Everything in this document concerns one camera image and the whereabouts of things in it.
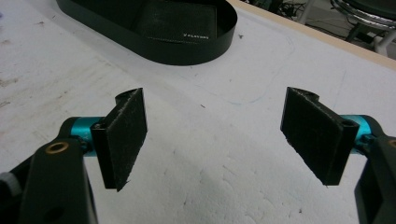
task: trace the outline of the black container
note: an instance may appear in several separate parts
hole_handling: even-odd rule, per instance
[[[231,45],[237,15],[225,0],[57,0],[77,21],[157,63],[192,65]]]

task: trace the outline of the blue anodized part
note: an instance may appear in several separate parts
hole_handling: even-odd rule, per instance
[[[84,154],[86,157],[95,157],[96,151],[91,135],[91,126],[98,122],[101,117],[91,117],[91,118],[78,118],[73,124],[73,128],[70,135],[79,136],[85,143],[90,147],[90,151]]]
[[[371,135],[371,128],[369,123],[362,117],[359,115],[341,115],[341,117],[343,119],[350,119],[353,120],[355,122],[357,122],[360,127],[358,129],[358,133],[356,134],[356,138],[355,138],[355,146],[359,145],[361,142],[364,142],[363,137],[365,135]],[[352,153],[356,153],[356,148],[354,148],[352,150]]]

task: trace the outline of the black plastic housing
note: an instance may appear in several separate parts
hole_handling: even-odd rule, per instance
[[[124,92],[117,105],[91,126],[92,139],[107,189],[120,191],[127,183],[148,131],[143,89]]]
[[[359,124],[318,99],[313,92],[288,87],[280,129],[323,185],[338,185]]]

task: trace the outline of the screw hole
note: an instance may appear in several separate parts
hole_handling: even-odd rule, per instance
[[[54,222],[57,221],[64,215],[64,209],[62,207],[54,207],[51,208],[45,215],[44,215],[44,222]]]
[[[48,154],[56,154],[67,150],[69,144],[66,142],[54,143],[46,148]]]

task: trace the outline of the white table surface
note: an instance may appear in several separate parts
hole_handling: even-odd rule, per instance
[[[351,155],[340,186],[322,186],[279,130],[286,88],[315,92],[339,114],[371,115],[395,135],[395,64],[232,2],[244,9],[230,49],[170,66],[54,0],[0,1],[0,171],[52,140],[65,119],[105,116],[117,94],[143,87],[148,135],[131,181],[104,189],[97,159],[85,160],[100,223],[358,223],[353,191],[366,159]]]

